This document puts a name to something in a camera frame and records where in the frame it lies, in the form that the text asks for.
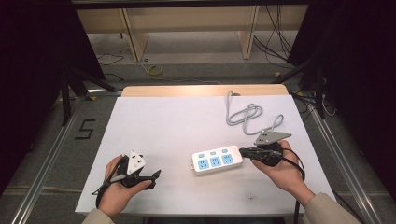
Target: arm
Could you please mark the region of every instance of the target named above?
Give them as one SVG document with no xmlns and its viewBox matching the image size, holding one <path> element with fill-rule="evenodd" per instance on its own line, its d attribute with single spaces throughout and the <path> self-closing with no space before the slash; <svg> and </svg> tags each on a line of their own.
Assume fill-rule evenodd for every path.
<svg viewBox="0 0 396 224">
<path fill-rule="evenodd" d="M 279 141 L 282 148 L 291 149 L 285 140 Z M 284 150 L 284 157 L 297 163 L 296 156 Z M 286 161 L 281 161 L 277 166 L 267 166 L 259 161 L 253 164 L 268 175 L 277 187 L 290 193 L 305 208 L 303 217 L 305 224 L 310 223 L 359 223 L 356 218 L 333 201 L 326 194 L 315 195 L 303 181 L 300 171 Z"/>
<path fill-rule="evenodd" d="M 114 158 L 106 166 L 105 179 L 108 178 L 113 168 L 122 156 Z M 143 181 L 132 188 L 125 188 L 120 182 L 111 184 L 105 191 L 98 209 L 93 209 L 84 220 L 84 224 L 95 223 L 113 223 L 111 218 L 119 214 L 125 209 L 131 198 L 136 193 L 147 188 L 151 184 L 151 180 Z"/>
</svg>

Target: wooden desk edge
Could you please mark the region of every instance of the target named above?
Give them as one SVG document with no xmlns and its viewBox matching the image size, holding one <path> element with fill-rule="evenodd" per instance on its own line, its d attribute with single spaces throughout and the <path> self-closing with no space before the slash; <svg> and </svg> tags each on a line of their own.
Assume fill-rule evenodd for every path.
<svg viewBox="0 0 396 224">
<path fill-rule="evenodd" d="M 228 91 L 241 95 L 288 95 L 281 84 L 129 86 L 121 97 L 225 96 Z"/>
</svg>

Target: white table surface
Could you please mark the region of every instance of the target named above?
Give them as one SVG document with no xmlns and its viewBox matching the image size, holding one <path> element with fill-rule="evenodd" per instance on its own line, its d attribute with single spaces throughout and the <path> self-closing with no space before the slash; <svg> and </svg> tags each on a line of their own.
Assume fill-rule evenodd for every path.
<svg viewBox="0 0 396 224">
<path fill-rule="evenodd" d="M 226 123 L 226 97 L 127 97 L 119 98 L 107 125 L 77 213 L 95 207 L 92 192 L 101 186 L 111 159 L 133 149 L 148 163 L 141 175 L 162 170 L 155 189 L 135 195 L 123 213 L 147 217 L 250 217 L 294 213 L 295 200 L 249 159 L 238 168 L 208 175 L 191 169 L 194 152 L 237 145 L 253 147 L 257 135 L 244 135 L 242 125 Z M 293 99 L 289 95 L 235 96 L 230 113 L 249 104 L 263 114 L 247 125 L 249 132 L 271 126 L 278 114 L 285 119 L 275 132 L 292 133 L 287 140 L 302 159 L 307 185 L 333 199 L 332 190 Z"/>
</svg>

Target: gray cable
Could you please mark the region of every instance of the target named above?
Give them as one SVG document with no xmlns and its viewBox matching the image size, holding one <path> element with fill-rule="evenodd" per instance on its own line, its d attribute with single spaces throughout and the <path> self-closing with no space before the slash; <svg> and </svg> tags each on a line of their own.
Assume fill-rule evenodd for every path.
<svg viewBox="0 0 396 224">
<path fill-rule="evenodd" d="M 274 123 L 273 123 L 273 125 L 271 127 L 261 129 L 261 130 L 255 132 L 255 133 L 248 133 L 248 131 L 247 131 L 247 122 L 248 122 L 248 120 L 255 119 L 258 116 L 260 116 L 262 114 L 263 109 L 259 105 L 250 104 L 250 105 L 247 106 L 246 109 L 240 110 L 240 111 L 238 111 L 238 112 L 236 112 L 236 113 L 234 113 L 234 114 L 232 114 L 230 116 L 230 96 L 231 95 L 233 95 L 233 92 L 232 91 L 228 91 L 227 102 L 226 102 L 226 107 L 227 107 L 226 122 L 230 126 L 235 126 L 235 125 L 238 125 L 238 124 L 242 123 L 242 130 L 244 131 L 245 135 L 254 135 L 254 134 L 258 134 L 258 133 L 261 133 L 261 132 L 264 132 L 264 131 L 267 131 L 267 130 L 270 130 L 270 129 L 271 129 L 271 132 L 273 132 L 275 127 L 277 127 L 280 124 L 282 124 L 284 117 L 283 117 L 282 114 L 280 114 L 280 115 L 278 115 L 276 117 L 276 119 L 274 120 Z M 243 113 L 245 113 L 245 116 L 242 119 L 238 119 L 236 121 L 232 121 L 233 117 L 235 117 L 237 115 L 240 115 L 240 114 L 243 114 Z"/>
</svg>

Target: gray carpet floor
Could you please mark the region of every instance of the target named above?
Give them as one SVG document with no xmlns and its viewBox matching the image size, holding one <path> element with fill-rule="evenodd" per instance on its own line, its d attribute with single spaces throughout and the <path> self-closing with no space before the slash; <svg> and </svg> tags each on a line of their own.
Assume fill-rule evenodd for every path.
<svg viewBox="0 0 396 224">
<path fill-rule="evenodd" d="M 275 72 L 285 74 L 288 69 L 272 66 L 271 64 L 167 64 L 163 65 L 163 73 L 158 78 L 167 80 L 150 79 L 143 67 L 137 65 L 110 65 L 103 66 L 107 83 L 119 88 L 131 85 L 200 85 L 200 84 L 259 84 L 270 83 L 275 80 Z M 286 82 L 289 91 L 298 90 L 299 77 Z M 98 87 L 91 82 L 86 82 L 88 89 Z M 83 215 L 74 212 L 79 194 L 81 193 L 86 178 L 91 170 L 93 160 L 104 135 L 106 125 L 111 115 L 112 108 L 117 100 L 114 95 L 98 95 L 94 100 L 87 99 L 77 114 L 77 119 L 67 136 L 62 151 L 53 166 L 45 187 L 28 218 L 27 223 L 80 223 Z M 296 100 L 300 111 L 304 104 Z M 334 161 L 326 142 L 321 135 L 309 111 L 301 114 L 305 128 L 312 141 L 319 161 L 323 167 L 331 187 L 338 192 L 356 211 L 359 207 L 353 198 L 348 185 Z M 95 119 L 86 123 L 86 128 L 92 128 L 90 139 L 77 140 L 76 137 L 86 136 L 79 132 L 84 119 Z M 0 198 L 0 223 L 10 223 L 20 205 L 24 194 L 35 181 L 43 161 L 46 159 L 63 122 L 62 102 L 57 101 L 50 111 L 47 121 L 43 124 L 37 136 L 32 152 L 28 153 L 20 169 L 14 175 L 7 190 Z M 335 138 L 343 152 L 346 154 L 359 181 L 364 186 L 375 209 L 384 223 L 395 223 L 396 203 L 391 199 L 380 180 L 375 175 L 370 164 L 359 153 L 359 148 L 352 138 L 342 115 L 326 116 Z M 287 223 L 292 222 L 291 217 L 285 217 Z M 116 223 L 141 223 L 142 217 L 119 216 Z"/>
</svg>

